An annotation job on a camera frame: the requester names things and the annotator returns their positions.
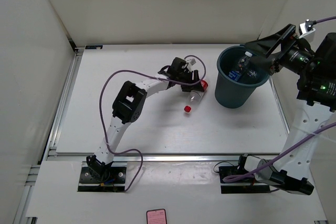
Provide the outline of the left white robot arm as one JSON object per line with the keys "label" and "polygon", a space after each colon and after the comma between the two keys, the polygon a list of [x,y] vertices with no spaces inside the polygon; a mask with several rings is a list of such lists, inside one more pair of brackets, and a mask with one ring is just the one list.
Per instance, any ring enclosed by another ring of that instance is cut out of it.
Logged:
{"label": "left white robot arm", "polygon": [[112,104],[112,116],[109,125],[103,118],[102,100],[108,82],[105,82],[99,96],[99,115],[103,128],[103,140],[93,155],[87,156],[86,162],[90,175],[100,183],[111,177],[111,165],[118,155],[117,147],[127,130],[141,115],[145,101],[150,96],[166,91],[179,85],[184,92],[204,91],[201,84],[204,79],[199,76],[194,65],[199,57],[189,55],[174,58],[170,65],[166,65],[155,76],[141,73],[145,79],[134,83],[126,81],[118,92]]}

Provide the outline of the black label plastic bottle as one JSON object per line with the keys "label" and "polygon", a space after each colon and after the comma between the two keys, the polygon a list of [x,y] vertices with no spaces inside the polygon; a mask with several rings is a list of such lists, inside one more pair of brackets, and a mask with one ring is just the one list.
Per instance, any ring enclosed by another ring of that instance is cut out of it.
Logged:
{"label": "black label plastic bottle", "polygon": [[260,73],[258,72],[258,69],[254,68],[254,67],[249,67],[246,70],[245,76],[249,79],[257,80],[260,76]]}

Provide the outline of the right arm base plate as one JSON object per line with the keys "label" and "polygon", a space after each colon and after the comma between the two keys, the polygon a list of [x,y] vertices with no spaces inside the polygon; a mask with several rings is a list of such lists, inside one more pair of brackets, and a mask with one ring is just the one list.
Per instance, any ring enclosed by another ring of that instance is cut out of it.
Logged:
{"label": "right arm base plate", "polygon": [[221,194],[267,194],[271,193],[270,186],[256,181],[254,175],[233,183],[224,182],[230,175],[245,175],[244,169],[248,154],[239,156],[236,161],[220,161],[213,167],[213,172],[219,176]]}

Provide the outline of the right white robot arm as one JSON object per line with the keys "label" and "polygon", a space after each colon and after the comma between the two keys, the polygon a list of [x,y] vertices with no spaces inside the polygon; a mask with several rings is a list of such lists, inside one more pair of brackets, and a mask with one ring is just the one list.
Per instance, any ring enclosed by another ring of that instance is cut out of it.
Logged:
{"label": "right white robot arm", "polygon": [[287,25],[268,37],[250,41],[245,48],[255,54],[254,64],[273,75],[282,68],[297,74],[297,106],[293,124],[281,153],[272,160],[249,154],[240,158],[234,181],[251,178],[293,194],[311,195],[310,163],[319,133],[329,129],[335,114],[335,33],[328,33],[317,50],[308,42],[317,21]]}

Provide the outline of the red label water bottle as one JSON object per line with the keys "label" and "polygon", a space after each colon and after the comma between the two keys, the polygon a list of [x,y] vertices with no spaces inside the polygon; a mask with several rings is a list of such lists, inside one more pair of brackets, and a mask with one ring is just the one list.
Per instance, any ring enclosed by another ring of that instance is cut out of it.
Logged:
{"label": "red label water bottle", "polygon": [[188,95],[187,102],[184,107],[184,112],[186,114],[191,114],[198,109],[202,98],[208,89],[208,81],[202,80],[200,85],[203,88],[202,91],[192,90]]}

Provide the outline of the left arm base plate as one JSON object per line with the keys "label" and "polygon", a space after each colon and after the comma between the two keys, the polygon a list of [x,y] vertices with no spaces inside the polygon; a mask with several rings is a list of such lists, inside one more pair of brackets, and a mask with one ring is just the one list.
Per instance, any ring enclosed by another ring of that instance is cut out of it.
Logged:
{"label": "left arm base plate", "polygon": [[78,192],[100,192],[100,193],[122,193],[125,190],[125,180],[127,178],[127,166],[112,165],[106,175],[98,178],[86,163],[82,163],[78,181]]}

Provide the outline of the blue label water bottle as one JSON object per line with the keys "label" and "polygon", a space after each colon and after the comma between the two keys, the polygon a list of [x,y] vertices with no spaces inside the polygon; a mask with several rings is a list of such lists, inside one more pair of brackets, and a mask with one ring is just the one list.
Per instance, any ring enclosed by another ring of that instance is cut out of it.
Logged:
{"label": "blue label water bottle", "polygon": [[249,69],[250,59],[252,56],[252,53],[246,51],[245,54],[234,64],[228,74],[228,77],[233,81],[238,82]]}

